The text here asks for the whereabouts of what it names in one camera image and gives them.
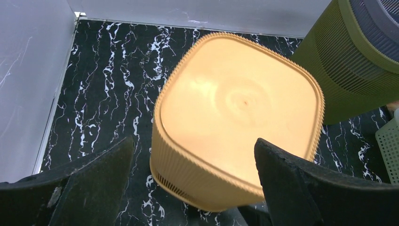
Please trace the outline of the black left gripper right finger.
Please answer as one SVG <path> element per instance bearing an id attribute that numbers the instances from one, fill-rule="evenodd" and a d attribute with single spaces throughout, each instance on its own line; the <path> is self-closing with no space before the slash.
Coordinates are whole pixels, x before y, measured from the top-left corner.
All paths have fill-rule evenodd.
<path id="1" fill-rule="evenodd" d="M 274 226 L 396 226 L 399 187 L 339 173 L 258 139 L 256 168 Z"/>

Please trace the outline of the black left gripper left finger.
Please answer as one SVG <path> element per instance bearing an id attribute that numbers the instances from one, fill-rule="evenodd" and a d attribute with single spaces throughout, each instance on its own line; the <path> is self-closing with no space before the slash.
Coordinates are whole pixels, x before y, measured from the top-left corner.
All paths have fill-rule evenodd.
<path id="1" fill-rule="evenodd" d="M 133 161 L 131 137 L 48 171 L 0 185 L 3 226 L 112 226 Z"/>

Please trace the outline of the grey mesh bin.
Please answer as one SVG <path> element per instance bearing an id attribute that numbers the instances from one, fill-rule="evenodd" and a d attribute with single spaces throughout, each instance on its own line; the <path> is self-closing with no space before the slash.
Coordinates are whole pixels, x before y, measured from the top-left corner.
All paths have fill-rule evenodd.
<path id="1" fill-rule="evenodd" d="M 356 21 L 366 39 L 388 58 L 399 60 L 399 2 L 351 0 Z"/>

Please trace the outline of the orange mesh bin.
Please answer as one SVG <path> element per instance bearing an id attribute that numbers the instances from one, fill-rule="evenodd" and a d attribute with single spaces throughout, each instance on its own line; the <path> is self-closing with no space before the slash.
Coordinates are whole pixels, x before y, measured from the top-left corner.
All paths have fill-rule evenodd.
<path id="1" fill-rule="evenodd" d="M 205 211 L 262 202 L 257 139 L 313 161 L 324 109 L 319 84 L 295 62 L 236 34 L 207 34 L 184 54 L 156 100 L 152 176 Z"/>

